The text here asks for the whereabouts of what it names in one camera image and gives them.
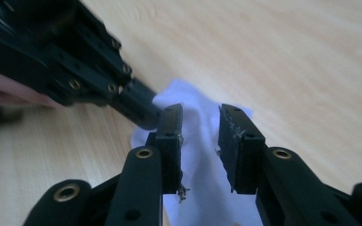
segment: wooden surface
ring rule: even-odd
[[[159,92],[183,78],[244,105],[269,146],[298,153],[328,185],[362,182],[362,1],[84,1]],[[135,126],[94,105],[28,107],[0,126],[0,226],[44,191],[118,174]]]

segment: black mechanical link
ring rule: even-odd
[[[239,108],[222,105],[220,159],[232,189],[256,194],[264,225],[362,225],[362,184],[349,196],[323,184],[295,152],[264,141]]]
[[[155,93],[131,77],[120,48],[78,0],[0,1],[1,74],[62,105],[111,105],[138,126],[156,128]]]
[[[178,190],[185,199],[180,169],[182,112],[182,105],[163,110],[157,132],[151,133],[145,146],[129,152],[121,174],[95,188],[79,180],[52,186],[25,225],[161,225],[162,195]]]

